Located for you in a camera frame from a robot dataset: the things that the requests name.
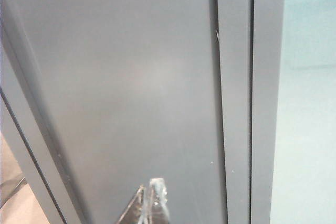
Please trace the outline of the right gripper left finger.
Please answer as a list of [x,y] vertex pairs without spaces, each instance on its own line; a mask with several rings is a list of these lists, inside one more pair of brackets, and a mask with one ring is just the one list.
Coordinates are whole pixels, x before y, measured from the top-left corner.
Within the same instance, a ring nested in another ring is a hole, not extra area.
[[139,219],[142,214],[144,192],[145,187],[140,185],[120,215],[119,219],[116,221],[116,224],[139,223]]

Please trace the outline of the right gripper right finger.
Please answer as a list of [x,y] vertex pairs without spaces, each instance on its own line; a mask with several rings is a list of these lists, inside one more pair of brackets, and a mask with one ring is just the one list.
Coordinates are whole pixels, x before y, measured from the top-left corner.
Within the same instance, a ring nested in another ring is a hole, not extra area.
[[168,223],[167,189],[163,178],[152,178],[146,191],[147,223]]

